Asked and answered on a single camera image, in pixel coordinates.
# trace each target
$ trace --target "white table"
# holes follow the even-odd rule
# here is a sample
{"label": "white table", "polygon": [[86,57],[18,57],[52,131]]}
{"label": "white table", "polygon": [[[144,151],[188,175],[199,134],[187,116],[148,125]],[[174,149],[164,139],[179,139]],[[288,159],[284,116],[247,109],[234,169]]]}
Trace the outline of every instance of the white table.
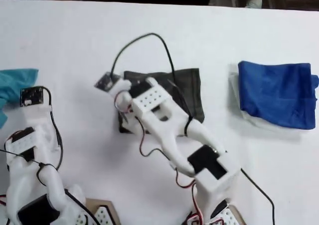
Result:
{"label": "white table", "polygon": [[[311,224],[319,200],[318,130],[287,135],[253,127],[240,117],[228,74],[241,60],[310,62],[319,74],[318,28],[317,12],[0,1],[0,69],[39,68],[37,84],[52,92],[63,138],[66,186],[77,183],[87,197],[113,201],[124,225],[180,224],[192,206],[190,190],[176,186],[174,171],[159,154],[139,154],[140,138],[118,132],[112,100],[93,87],[122,46],[157,32],[176,69],[200,68],[204,123],[273,199],[277,224]],[[130,47],[117,64],[116,72],[124,70],[169,72],[160,41],[150,37]],[[7,115],[0,141],[23,128],[19,109]],[[185,155],[198,148],[185,138],[178,142]],[[144,150],[154,146],[148,136]],[[4,154],[0,175],[4,193]],[[242,175],[233,199],[247,224],[271,224],[269,202]]]}

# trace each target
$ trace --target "white 3d-printed part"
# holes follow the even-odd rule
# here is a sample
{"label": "white 3d-printed part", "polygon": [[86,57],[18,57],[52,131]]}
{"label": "white 3d-printed part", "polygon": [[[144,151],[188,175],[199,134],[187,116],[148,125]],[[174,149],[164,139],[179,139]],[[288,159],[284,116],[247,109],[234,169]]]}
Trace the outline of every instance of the white 3d-printed part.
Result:
{"label": "white 3d-printed part", "polygon": [[25,137],[6,145],[6,150],[15,154],[21,154],[24,151],[34,147],[36,144],[36,133],[32,132]]}
{"label": "white 3d-printed part", "polygon": [[101,225],[115,225],[111,220],[111,215],[105,207],[99,207],[95,213],[95,217]]}
{"label": "white 3d-printed part", "polygon": [[132,109],[141,118],[143,113],[151,111],[170,97],[163,87],[156,85],[133,99]]}
{"label": "white 3d-printed part", "polygon": [[[225,208],[223,211],[221,211],[216,217],[211,219],[209,223],[206,223],[205,225],[222,225],[222,222],[214,223],[214,221],[217,221],[219,219],[224,220],[224,225],[240,225],[240,223],[236,220],[234,214],[229,208]],[[192,222],[198,221],[198,217],[194,217],[192,219],[189,219],[187,221],[187,225],[192,225]]]}
{"label": "white 3d-printed part", "polygon": [[76,224],[75,225],[85,225],[86,223],[86,217],[84,212],[82,212],[76,219]]}

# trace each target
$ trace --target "white plastic bracket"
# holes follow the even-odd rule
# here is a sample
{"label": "white plastic bracket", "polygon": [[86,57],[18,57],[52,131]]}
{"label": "white plastic bracket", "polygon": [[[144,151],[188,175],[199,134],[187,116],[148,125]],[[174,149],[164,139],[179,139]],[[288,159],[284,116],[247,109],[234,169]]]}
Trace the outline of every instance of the white plastic bracket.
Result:
{"label": "white plastic bracket", "polygon": [[[240,225],[240,223],[236,220],[236,217],[228,207],[217,214],[216,217],[212,218],[209,222],[205,223],[205,225],[222,225],[222,221],[217,222],[220,219],[223,219],[224,225]],[[196,221],[198,221],[198,216],[187,220],[187,225],[193,225]]]}

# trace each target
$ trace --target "red wire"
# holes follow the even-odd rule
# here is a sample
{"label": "red wire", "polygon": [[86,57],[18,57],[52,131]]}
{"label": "red wire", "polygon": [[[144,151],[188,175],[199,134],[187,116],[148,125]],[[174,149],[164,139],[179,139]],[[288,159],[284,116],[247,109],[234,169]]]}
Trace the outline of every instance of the red wire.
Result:
{"label": "red wire", "polygon": [[[120,95],[121,93],[123,93],[123,92],[128,92],[128,90],[121,90],[120,92],[118,92],[118,93],[115,95],[115,98],[114,98],[114,106],[115,106],[115,108],[116,108],[117,110],[119,110],[119,108],[118,108],[118,105],[117,105],[116,101],[117,101],[119,95]],[[120,110],[119,110],[119,111],[126,114],[126,113],[128,113],[128,112],[130,111],[130,108],[131,108],[131,105],[129,105],[129,106],[126,108],[126,110],[124,110],[124,111],[120,111]]]}
{"label": "red wire", "polygon": [[179,182],[178,182],[178,170],[175,169],[175,171],[176,171],[176,179],[175,179],[175,180],[176,180],[176,183],[177,183],[177,185],[180,186],[181,188],[183,188],[183,189],[188,189],[188,188],[190,188],[190,187],[193,185],[193,183],[195,183],[195,180],[193,180],[193,181],[190,182],[190,184],[188,184],[188,185],[186,185],[186,186],[180,185]]}
{"label": "red wire", "polygon": [[195,207],[196,212],[197,212],[197,214],[198,214],[199,225],[203,225],[203,217],[202,217],[201,211],[200,211],[200,209],[199,209],[199,207],[198,207],[198,205],[197,205],[197,202],[196,202],[195,196],[194,196],[194,188],[195,188],[195,185],[196,185],[196,183],[194,183],[194,184],[192,185],[192,187],[191,187],[191,196],[192,196],[192,198],[193,198],[194,207]]}

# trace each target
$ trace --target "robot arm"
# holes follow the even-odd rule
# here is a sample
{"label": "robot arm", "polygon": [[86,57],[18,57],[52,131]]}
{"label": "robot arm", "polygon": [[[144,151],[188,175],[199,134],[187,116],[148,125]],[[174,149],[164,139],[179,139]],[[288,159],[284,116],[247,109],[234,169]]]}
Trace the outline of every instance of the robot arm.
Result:
{"label": "robot arm", "polygon": [[[109,83],[108,92],[115,98],[116,107],[125,108],[119,109],[124,118],[123,127],[139,134],[138,118],[177,170],[194,177],[203,224],[209,224],[216,207],[230,198],[240,167],[204,125],[195,119],[189,122],[189,115],[155,79],[147,78],[132,86],[129,81],[117,78],[116,82]],[[182,155],[176,143],[177,136],[184,135],[185,129],[189,138],[203,145],[188,158]]]}
{"label": "robot arm", "polygon": [[[48,120],[51,106],[37,103],[39,87],[21,94],[26,123],[29,127],[14,133],[4,149],[9,170],[9,188],[6,193],[6,213],[10,224],[74,225],[81,213],[80,207],[70,200],[56,169],[53,153],[59,151],[55,130]],[[69,192],[85,203],[79,186]]]}

